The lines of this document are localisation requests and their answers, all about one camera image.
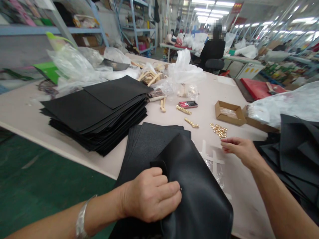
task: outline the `stack of black leather sheets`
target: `stack of black leather sheets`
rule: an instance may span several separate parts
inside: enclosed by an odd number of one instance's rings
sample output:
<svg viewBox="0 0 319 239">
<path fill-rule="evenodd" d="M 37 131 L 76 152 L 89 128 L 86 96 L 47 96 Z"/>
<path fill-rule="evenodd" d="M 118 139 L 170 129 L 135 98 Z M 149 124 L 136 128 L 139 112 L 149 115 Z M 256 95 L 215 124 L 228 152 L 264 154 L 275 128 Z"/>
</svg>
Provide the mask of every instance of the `stack of black leather sheets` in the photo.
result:
<svg viewBox="0 0 319 239">
<path fill-rule="evenodd" d="M 270 133 L 265 142 L 254 141 L 254 144 L 319 225 L 319 122 L 281 115 L 281 134 Z"/>
<path fill-rule="evenodd" d="M 161 221 L 126 218 L 116 223 L 113 238 L 230 238 L 233 209 L 182 126 L 136 125 L 129 131 L 115 188 L 143 170 L 160 167 L 168 181 L 178 181 L 182 201 Z"/>
<path fill-rule="evenodd" d="M 146 93 L 152 90 L 125 76 L 41 102 L 41 113 L 51 117 L 49 125 L 105 156 L 147 116 Z"/>
</svg>

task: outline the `mobile phone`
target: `mobile phone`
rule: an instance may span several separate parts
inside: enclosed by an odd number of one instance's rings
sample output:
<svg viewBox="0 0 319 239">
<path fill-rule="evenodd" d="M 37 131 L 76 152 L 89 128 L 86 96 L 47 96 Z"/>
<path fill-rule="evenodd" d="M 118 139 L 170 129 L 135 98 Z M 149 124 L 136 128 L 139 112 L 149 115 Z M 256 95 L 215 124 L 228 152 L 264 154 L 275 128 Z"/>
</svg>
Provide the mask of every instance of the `mobile phone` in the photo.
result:
<svg viewBox="0 0 319 239">
<path fill-rule="evenodd" d="M 182 102 L 179 102 L 178 105 L 185 109 L 196 108 L 198 106 L 196 101 L 182 101 Z"/>
</svg>

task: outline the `silver bracelet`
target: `silver bracelet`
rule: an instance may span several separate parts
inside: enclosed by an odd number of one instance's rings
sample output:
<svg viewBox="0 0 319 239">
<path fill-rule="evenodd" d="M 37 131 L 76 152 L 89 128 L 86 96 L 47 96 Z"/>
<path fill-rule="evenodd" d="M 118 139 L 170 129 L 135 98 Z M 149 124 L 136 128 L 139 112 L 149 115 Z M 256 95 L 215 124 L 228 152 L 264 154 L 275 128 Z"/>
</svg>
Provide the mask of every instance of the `silver bracelet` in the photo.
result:
<svg viewBox="0 0 319 239">
<path fill-rule="evenodd" d="M 84 229 L 84 216 L 85 216 L 85 210 L 86 206 L 89 203 L 89 201 L 92 198 L 97 197 L 97 194 L 91 197 L 81 208 L 79 215 L 77 216 L 77 221 L 75 225 L 75 231 L 76 231 L 76 239 L 90 239 L 90 237 L 87 235 L 85 229 Z"/>
</svg>

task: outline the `green floor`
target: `green floor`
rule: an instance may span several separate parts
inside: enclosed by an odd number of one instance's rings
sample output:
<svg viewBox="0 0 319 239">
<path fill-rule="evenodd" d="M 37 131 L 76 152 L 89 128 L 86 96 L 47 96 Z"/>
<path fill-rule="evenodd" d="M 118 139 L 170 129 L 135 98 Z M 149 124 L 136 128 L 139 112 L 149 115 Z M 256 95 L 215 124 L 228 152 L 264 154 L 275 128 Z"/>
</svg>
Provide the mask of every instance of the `green floor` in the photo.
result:
<svg viewBox="0 0 319 239">
<path fill-rule="evenodd" d="M 0 141 L 10 133 L 2 134 Z M 0 238 L 94 194 L 115 181 L 14 135 L 0 142 Z M 108 238 L 114 225 L 94 238 Z"/>
</svg>

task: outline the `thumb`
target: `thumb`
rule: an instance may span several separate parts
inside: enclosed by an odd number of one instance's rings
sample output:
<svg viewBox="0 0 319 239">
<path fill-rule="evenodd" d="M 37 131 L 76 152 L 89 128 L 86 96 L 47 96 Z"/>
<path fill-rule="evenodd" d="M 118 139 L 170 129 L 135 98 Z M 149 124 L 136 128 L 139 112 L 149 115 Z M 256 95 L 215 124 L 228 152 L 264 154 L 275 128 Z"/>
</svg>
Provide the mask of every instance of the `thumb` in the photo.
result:
<svg viewBox="0 0 319 239">
<path fill-rule="evenodd" d="M 221 142 L 221 145 L 226 148 L 226 149 L 229 149 L 233 152 L 236 151 L 238 145 L 235 145 L 235 144 L 232 144 L 232 143 L 226 143 L 226 142 Z"/>
</svg>

